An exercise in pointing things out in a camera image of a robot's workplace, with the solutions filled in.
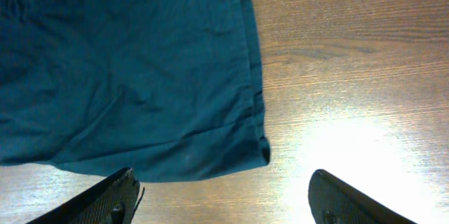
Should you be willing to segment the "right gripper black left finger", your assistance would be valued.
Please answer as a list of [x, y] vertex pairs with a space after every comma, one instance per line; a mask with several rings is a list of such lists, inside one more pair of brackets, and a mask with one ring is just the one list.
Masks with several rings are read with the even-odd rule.
[[140, 182], [123, 168], [29, 224], [131, 224], [140, 204]]

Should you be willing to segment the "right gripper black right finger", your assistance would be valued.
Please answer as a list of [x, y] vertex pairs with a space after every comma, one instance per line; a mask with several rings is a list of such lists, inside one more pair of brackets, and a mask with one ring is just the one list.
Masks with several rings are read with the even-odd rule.
[[308, 202], [316, 224], [416, 224], [323, 169], [311, 176]]

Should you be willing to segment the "dark blue shorts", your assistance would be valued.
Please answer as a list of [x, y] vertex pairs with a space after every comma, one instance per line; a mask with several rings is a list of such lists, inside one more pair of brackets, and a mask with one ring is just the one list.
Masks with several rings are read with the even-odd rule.
[[268, 165], [251, 0], [1, 0], [1, 164], [151, 183]]

